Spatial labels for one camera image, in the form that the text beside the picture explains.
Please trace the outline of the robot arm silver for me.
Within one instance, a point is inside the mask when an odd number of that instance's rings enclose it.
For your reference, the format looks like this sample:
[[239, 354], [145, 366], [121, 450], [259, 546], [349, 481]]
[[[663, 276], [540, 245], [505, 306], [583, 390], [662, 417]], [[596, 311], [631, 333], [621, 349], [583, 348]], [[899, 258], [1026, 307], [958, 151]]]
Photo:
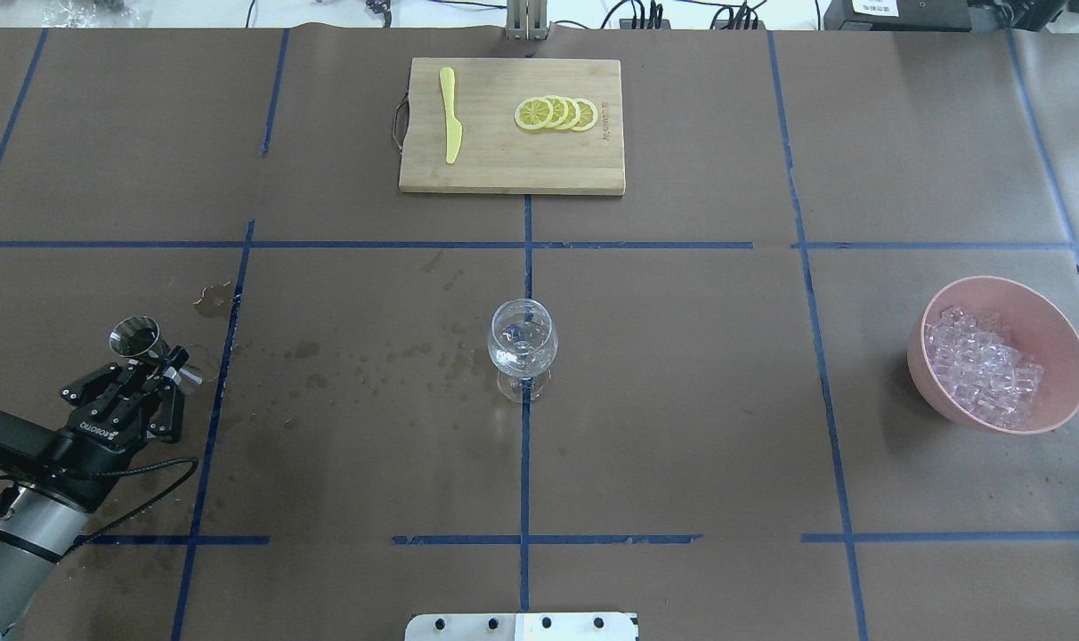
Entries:
[[133, 354], [68, 383], [60, 429], [0, 410], [0, 640], [64, 557], [88, 543], [83, 529], [117, 483], [158, 470], [133, 458], [150, 442], [180, 441], [189, 359], [182, 346]]

